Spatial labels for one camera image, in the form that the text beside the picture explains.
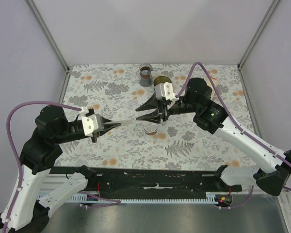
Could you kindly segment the white paper coffee filter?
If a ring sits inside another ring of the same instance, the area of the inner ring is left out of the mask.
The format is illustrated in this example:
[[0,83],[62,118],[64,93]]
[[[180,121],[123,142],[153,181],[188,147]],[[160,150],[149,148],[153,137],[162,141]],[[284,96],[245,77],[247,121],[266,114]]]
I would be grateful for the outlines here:
[[130,124],[134,124],[136,122],[137,122],[137,120],[135,118],[132,118],[132,119],[105,122],[104,125],[116,124],[118,127],[123,127],[123,126],[127,126]]

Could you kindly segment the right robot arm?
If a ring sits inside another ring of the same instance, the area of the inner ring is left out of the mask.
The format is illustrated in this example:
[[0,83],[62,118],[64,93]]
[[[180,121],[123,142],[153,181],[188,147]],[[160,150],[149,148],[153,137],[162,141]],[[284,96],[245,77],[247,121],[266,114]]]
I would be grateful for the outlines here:
[[171,80],[159,76],[154,82],[154,94],[136,111],[152,113],[137,117],[138,121],[161,123],[171,115],[193,113],[193,122],[202,130],[229,142],[251,158],[250,167],[220,166],[212,179],[213,187],[224,191],[234,185],[257,185],[272,196],[279,196],[291,175],[291,150],[283,151],[266,143],[254,133],[241,128],[223,106],[210,99],[212,89],[201,78],[192,78],[184,96],[176,97]]

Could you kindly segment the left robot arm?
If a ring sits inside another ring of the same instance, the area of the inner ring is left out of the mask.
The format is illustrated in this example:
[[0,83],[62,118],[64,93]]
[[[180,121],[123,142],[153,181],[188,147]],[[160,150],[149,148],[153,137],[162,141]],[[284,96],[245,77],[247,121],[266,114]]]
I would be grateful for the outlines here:
[[[44,104],[35,119],[36,128],[31,138],[17,153],[11,134],[11,119],[20,108]],[[97,138],[119,127],[120,123],[96,114],[94,109],[73,107],[50,101],[30,101],[16,106],[8,115],[6,130],[16,158],[18,176],[5,210],[0,213],[0,229],[4,233],[41,232],[54,212],[69,198],[97,185],[97,172],[87,166],[75,168],[71,178],[50,194],[38,199],[43,182],[55,161],[62,155],[61,144]]]

